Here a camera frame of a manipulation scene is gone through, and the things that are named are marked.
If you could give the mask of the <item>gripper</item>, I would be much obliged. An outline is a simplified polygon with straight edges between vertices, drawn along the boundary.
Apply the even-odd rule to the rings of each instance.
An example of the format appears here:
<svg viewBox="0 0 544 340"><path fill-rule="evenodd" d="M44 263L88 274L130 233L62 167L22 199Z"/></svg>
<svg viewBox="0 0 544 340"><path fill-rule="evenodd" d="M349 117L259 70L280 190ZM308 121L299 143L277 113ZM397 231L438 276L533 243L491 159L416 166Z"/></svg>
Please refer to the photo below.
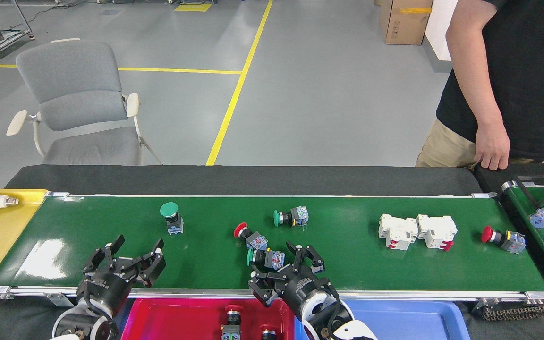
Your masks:
<svg viewBox="0 0 544 340"><path fill-rule="evenodd" d="M292 311L300 311L305 301L314 293L323 293L323 308L334 304L336 299L330 290L327 277L317 278L316 273L324 272L324 260L311 245L294 245L286 242L294 260L285 266L285 274L261 272L255 264L248 286L253 295L265 306L270 307L274 299L282 297Z"/></svg>
<svg viewBox="0 0 544 340"><path fill-rule="evenodd" d="M166 267L162 254L164 241L158 239L150 252L140 256L120 269L115 265L114 255L125 242L119 235L112 243L97 248L85 262L83 274L85 280L78 286L78 304L86 304L86 295L91 294L92 304L101 308L108 315L117 315L125 303L130 289L136 281L151 288ZM103 260L107 266L98 269Z"/></svg>

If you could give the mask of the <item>person's right hand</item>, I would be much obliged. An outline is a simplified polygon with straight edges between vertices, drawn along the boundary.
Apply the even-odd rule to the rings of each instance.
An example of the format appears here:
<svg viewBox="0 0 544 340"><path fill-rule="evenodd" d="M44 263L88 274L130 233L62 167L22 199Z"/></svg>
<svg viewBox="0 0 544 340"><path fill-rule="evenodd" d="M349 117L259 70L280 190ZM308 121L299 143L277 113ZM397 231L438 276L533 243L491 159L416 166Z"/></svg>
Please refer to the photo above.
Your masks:
<svg viewBox="0 0 544 340"><path fill-rule="evenodd" d="M488 170L508 167L510 140L503 124L479 124L475 138L474 162Z"/></svg>

